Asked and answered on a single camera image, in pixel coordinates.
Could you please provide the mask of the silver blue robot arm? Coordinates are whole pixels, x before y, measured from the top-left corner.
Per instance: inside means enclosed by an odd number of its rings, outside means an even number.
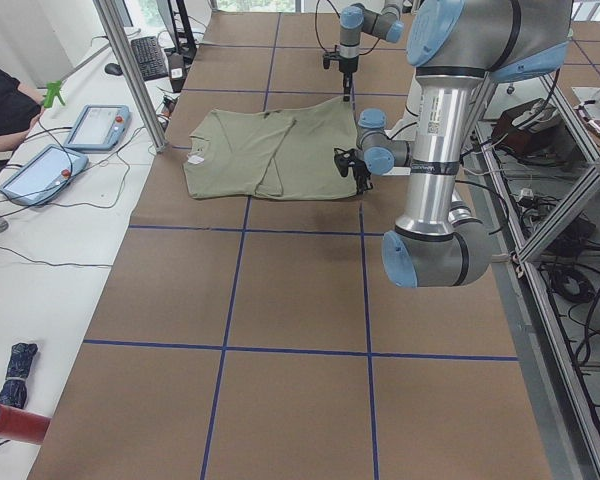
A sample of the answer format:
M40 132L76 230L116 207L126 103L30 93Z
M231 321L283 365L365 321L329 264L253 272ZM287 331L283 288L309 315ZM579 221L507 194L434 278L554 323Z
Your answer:
M418 10L406 49L421 88L414 141L389 139L380 110L358 121L371 173L410 167L404 212L382 241L394 284L459 286L485 273L489 235L455 189L470 97L485 79L516 82L561 67L571 12L569 1L427 1Z
M380 12L361 3L352 4L340 13L339 44L332 52L343 76L343 100L351 99L353 76L358 70L361 35L397 43L404 31L401 21L403 6L398 1L385 1Z

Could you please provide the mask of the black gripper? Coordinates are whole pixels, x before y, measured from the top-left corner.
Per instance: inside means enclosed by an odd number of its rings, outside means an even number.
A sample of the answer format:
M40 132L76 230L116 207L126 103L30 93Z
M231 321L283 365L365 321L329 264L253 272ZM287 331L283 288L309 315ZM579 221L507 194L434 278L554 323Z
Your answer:
M374 188L371 181L371 173L364 162L357 162L352 165L352 173L356 183L356 194L363 195L365 192Z
M353 74L358 70L359 57L355 56L347 58L340 56L338 64L339 71L343 74L343 101L350 102L353 87Z

